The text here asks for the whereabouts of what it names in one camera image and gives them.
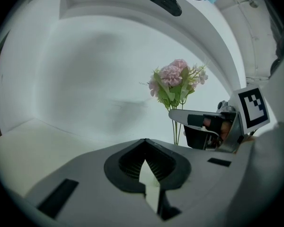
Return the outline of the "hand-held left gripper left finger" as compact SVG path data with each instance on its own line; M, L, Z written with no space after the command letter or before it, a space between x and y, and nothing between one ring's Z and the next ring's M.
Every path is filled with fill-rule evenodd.
M25 199L68 227L153 227L162 222L139 181L147 143L129 141L70 160Z

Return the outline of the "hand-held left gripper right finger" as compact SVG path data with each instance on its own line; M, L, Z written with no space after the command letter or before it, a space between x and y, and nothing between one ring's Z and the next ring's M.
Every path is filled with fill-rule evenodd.
M163 173L159 221L145 227L231 227L231 209L249 164L249 146L236 154L146 139L147 158Z

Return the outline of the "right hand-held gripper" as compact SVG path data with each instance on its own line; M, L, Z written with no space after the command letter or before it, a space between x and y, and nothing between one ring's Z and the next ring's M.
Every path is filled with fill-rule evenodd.
M252 132L270 122L267 106L259 87L234 91L229 101L221 101L217 111L203 112L171 109L169 118L184 125L187 145L201 150L235 153ZM210 121L209 130L204 121ZM225 140L219 130L225 121L232 122Z

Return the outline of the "pink artificial flowers bouquet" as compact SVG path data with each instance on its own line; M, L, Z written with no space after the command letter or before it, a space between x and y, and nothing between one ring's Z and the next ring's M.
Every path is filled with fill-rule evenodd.
M149 81L140 84L147 86L150 95L170 112L174 109L183 110L188 96L207 80L206 64L190 67L185 60L175 59L167 66L156 68Z

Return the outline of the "person's right hand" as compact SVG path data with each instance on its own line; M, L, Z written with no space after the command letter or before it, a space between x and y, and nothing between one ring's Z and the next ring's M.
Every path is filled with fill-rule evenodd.
M209 118L204 118L204 121L203 121L203 126L209 130L209 127L211 126L211 119ZM223 121L222 124L221 124L221 129L219 130L219 133L220 133L220 138L222 140L225 140L231 130L231 127L232 127L232 122L230 121Z

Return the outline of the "person's gray shirt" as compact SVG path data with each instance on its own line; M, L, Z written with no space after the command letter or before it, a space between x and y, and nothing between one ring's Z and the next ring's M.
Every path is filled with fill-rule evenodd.
M276 124L252 142L225 227L284 227L284 58L264 88Z

